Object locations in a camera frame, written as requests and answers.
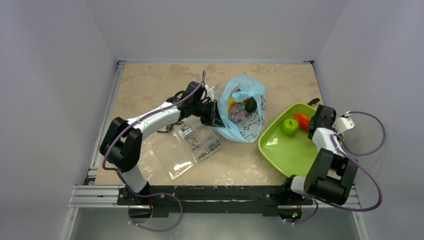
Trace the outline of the red orange fake fruit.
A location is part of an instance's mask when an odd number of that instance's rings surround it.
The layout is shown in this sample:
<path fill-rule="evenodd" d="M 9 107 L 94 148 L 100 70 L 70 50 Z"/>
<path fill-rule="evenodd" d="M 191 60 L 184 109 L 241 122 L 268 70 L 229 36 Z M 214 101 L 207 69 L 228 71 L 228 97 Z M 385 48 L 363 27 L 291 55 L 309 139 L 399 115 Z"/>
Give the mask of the red orange fake fruit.
<path fill-rule="evenodd" d="M 309 129 L 310 124 L 310 118 L 306 116 L 303 113 L 295 113 L 294 119 L 298 122 L 299 127 L 304 131 L 307 132 Z"/>

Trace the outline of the light blue plastic bag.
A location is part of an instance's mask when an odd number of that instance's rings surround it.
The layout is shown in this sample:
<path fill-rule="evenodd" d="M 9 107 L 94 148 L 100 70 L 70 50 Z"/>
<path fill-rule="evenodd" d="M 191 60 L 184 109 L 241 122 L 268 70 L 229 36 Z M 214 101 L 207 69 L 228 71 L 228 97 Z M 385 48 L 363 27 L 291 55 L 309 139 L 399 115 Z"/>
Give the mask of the light blue plastic bag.
<path fill-rule="evenodd" d="M 228 111 L 230 98 L 234 98 L 236 104 Z M 253 113 L 248 113 L 245 109 L 245 100 L 249 98 L 254 98 L 257 102 L 257 110 Z M 214 130 L 227 140 L 253 143 L 265 124 L 267 87 L 251 76 L 236 76 L 226 84 L 217 99 L 217 106 L 225 127 L 215 127 Z"/>

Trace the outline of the yellow fake banana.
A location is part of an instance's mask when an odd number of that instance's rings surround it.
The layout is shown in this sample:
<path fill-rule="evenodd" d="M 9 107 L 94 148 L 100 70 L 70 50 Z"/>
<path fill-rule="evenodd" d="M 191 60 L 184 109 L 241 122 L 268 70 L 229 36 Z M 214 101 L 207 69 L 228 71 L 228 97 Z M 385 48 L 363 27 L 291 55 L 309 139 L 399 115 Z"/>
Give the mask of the yellow fake banana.
<path fill-rule="evenodd" d="M 231 97 L 231 98 L 229 99 L 229 102 L 228 102 L 228 107 L 227 107 L 228 112 L 230 111 L 231 107 L 232 107 L 234 104 L 236 104 L 236 101 L 235 101 L 235 99 L 234 99 L 233 97 Z"/>

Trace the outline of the green fake apple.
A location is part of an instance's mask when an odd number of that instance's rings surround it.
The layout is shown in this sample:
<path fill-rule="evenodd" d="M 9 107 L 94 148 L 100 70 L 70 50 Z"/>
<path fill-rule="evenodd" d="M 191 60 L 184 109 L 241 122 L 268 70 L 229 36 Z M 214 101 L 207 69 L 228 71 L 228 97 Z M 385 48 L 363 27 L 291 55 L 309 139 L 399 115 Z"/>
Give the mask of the green fake apple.
<path fill-rule="evenodd" d="M 299 129 L 300 125 L 294 118 L 287 118 L 282 123 L 282 131 L 288 137 L 293 137 Z"/>

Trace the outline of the dark green fake avocado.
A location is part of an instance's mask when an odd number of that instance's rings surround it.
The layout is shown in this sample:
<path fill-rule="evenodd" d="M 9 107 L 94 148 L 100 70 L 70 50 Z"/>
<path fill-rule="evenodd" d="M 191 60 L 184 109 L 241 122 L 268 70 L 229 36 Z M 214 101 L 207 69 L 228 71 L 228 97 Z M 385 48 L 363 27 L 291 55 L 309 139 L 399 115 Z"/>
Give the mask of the dark green fake avocado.
<path fill-rule="evenodd" d="M 258 108 L 257 102 L 256 102 L 256 100 L 253 97 L 248 98 L 244 102 L 245 102 L 245 110 L 249 114 L 252 114 L 252 113 L 254 113 L 257 110 L 257 108 Z"/>

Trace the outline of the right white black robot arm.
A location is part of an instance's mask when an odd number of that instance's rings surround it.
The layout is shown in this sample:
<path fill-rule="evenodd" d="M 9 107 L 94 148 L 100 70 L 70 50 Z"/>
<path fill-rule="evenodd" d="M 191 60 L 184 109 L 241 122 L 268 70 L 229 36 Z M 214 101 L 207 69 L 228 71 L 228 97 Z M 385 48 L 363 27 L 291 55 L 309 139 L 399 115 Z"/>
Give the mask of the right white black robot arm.
<path fill-rule="evenodd" d="M 284 202 L 292 204 L 305 195 L 340 206 L 347 201 L 358 167 L 341 149 L 335 122 L 336 110 L 318 105 L 307 130 L 317 155 L 305 177 L 292 175 L 284 181 L 280 191 Z"/>

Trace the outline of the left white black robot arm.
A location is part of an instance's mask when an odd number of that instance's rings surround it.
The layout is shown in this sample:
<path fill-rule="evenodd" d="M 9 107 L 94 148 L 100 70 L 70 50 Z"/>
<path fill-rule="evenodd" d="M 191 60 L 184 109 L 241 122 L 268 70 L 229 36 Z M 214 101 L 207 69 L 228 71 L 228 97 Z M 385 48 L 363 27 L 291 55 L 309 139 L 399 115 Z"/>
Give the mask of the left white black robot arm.
<path fill-rule="evenodd" d="M 112 164 L 130 190 L 129 197 L 138 205 L 149 199 L 149 183 L 138 167 L 143 141 L 151 134 L 190 116 L 204 126 L 223 128 L 218 102 L 207 96 L 201 82 L 192 81 L 185 90 L 169 97 L 159 107 L 131 119 L 114 118 L 101 142 L 99 153 Z"/>

